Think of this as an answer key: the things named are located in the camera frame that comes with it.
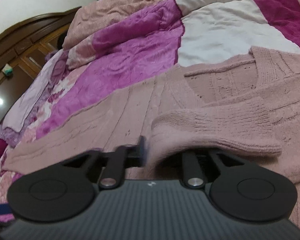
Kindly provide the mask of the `pink knitted cardigan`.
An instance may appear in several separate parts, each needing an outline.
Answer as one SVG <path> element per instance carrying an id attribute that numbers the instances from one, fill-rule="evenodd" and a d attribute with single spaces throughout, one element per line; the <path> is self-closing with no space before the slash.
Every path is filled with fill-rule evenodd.
<path id="1" fill-rule="evenodd" d="M 4 169 L 23 175 L 86 150 L 148 142 L 147 163 L 130 179 L 168 178 L 174 152 L 219 146 L 288 177 L 300 227 L 300 55 L 252 47 L 219 64 L 174 66 L 112 92 L 58 129 L 8 155 Z"/>

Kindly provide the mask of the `lilac lace pillow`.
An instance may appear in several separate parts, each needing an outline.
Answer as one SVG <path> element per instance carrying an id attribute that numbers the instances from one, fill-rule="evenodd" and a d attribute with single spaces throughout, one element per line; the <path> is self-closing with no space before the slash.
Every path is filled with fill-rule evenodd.
<path id="1" fill-rule="evenodd" d="M 57 83 L 68 74 L 68 50 L 60 50 L 44 65 L 27 91 L 10 108 L 0 124 L 0 139 L 15 147 L 27 126 L 34 122 L 38 109 Z"/>

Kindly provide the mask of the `green white headboard ornament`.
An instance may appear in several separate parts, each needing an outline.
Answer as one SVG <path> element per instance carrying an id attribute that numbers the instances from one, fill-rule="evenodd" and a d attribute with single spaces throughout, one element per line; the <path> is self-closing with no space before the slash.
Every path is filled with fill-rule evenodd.
<path id="1" fill-rule="evenodd" d="M 11 67 L 9 64 L 5 64 L 5 66 L 2 68 L 2 73 L 5 77 L 10 78 L 13 76 L 13 67 Z"/>

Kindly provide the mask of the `dark wooden headboard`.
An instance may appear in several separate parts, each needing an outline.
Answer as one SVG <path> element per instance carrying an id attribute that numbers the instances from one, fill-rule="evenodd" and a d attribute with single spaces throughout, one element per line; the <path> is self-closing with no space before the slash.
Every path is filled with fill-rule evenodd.
<path id="1" fill-rule="evenodd" d="M 45 64 L 45 57 L 58 48 L 58 38 L 69 29 L 77 8 L 34 16 L 0 34 L 0 122 L 29 88 Z M 13 76 L 2 73 L 5 64 Z"/>

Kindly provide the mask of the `magenta floral patchwork quilt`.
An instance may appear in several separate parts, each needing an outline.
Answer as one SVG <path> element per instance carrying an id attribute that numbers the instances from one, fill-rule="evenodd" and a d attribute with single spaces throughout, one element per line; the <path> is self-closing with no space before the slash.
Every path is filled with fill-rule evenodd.
<path id="1" fill-rule="evenodd" d="M 165 0 L 89 35 L 69 49 L 66 87 L 53 109 L 0 158 L 0 205 L 23 174 L 4 169 L 7 155 L 58 129 L 112 92 L 174 66 L 219 64 L 252 47 L 300 55 L 300 0 Z"/>

